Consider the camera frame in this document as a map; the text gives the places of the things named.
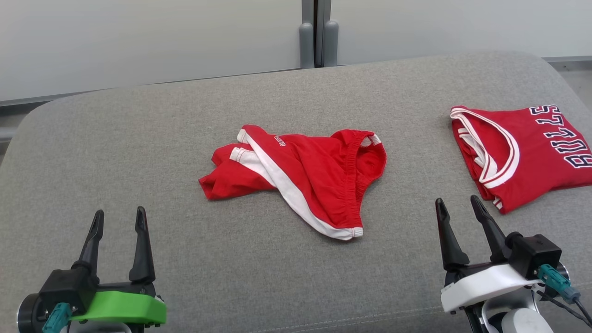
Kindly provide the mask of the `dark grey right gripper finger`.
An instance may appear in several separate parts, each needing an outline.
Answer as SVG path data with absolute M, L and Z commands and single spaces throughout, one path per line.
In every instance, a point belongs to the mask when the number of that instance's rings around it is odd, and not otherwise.
M 457 242 L 450 225 L 450 214 L 441 198 L 436 199 L 435 210 L 444 270 L 453 272 L 461 267 L 467 267 L 469 265 L 468 255 L 461 250 Z
M 505 244 L 505 234 L 503 234 L 496 221 L 476 195 L 471 195 L 471 206 L 486 235 L 487 244 L 491 251 L 491 263 L 507 263 L 511 251 Z

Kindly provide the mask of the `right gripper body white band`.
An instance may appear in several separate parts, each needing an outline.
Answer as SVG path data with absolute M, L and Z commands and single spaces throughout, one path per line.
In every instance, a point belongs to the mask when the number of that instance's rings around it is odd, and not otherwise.
M 460 277 L 460 270 L 446 272 L 440 297 L 444 312 L 460 310 L 492 299 L 500 307 L 518 306 L 539 312 L 539 297 L 534 296 L 526 287 L 535 286 L 540 280 L 527 280 L 509 264 L 490 267 L 478 264 L 475 268 L 482 270 L 465 277 Z

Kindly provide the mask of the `grey fabric sofa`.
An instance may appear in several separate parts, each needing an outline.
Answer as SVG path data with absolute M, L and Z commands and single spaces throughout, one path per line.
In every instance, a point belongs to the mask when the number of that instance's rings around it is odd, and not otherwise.
M 465 314 L 440 302 L 436 198 L 472 263 L 490 257 L 450 109 L 541 104 L 556 104 L 592 142 L 592 111 L 560 74 L 514 52 L 144 85 L 43 104 L 22 120 L 0 164 L 0 333 L 17 330 L 26 295 L 78 259 L 99 209 L 98 276 L 127 281 L 138 206 L 168 307 L 154 333 L 471 333 Z M 244 124 L 277 135 L 375 132 L 388 162 L 364 197 L 363 236 L 319 234 L 277 192 L 207 200 L 198 180 Z

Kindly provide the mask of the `red Bulls basketball jersey shirt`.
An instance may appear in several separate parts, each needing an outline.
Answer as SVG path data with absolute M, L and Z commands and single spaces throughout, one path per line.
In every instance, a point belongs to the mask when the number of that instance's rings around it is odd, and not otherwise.
M 555 104 L 453 107 L 454 138 L 481 197 L 503 214 L 548 192 L 592 185 L 592 150 Z

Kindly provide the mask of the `red shorts with white stripe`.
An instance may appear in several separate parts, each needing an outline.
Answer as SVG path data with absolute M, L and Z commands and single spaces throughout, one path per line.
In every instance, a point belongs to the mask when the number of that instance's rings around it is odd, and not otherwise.
M 305 223 L 342 241 L 363 235 L 364 194 L 387 164 L 383 143 L 372 131 L 275 135 L 253 124 L 211 159 L 214 170 L 199 179 L 207 199 L 277 190 Z

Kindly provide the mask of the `grey wall partition post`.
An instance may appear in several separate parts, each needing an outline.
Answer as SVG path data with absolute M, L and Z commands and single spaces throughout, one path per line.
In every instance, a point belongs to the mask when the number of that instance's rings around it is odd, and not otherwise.
M 302 23 L 298 28 L 300 68 L 338 65 L 339 24 L 331 19 L 332 0 L 301 0 Z

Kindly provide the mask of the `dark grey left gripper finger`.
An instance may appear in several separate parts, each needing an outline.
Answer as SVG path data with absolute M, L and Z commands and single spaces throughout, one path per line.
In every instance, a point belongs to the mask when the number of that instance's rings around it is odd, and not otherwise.
M 154 269 L 154 257 L 150 242 L 147 213 L 142 206 L 136 211 L 136 247 L 133 265 L 129 271 L 129 280 L 132 283 L 152 283 L 156 280 Z
M 103 236 L 104 217 L 105 213 L 103 210 L 96 211 L 83 244 L 80 257 L 72 264 L 72 269 L 82 267 L 89 272 L 89 276 L 93 279 L 98 279 L 97 267 L 99 242 L 102 240 Z

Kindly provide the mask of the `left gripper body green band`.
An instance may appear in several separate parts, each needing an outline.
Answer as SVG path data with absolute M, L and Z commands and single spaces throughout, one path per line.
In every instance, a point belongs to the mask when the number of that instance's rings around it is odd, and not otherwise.
M 124 283 L 99 289 L 82 320 L 162 325 L 167 322 L 167 306 L 152 283 Z

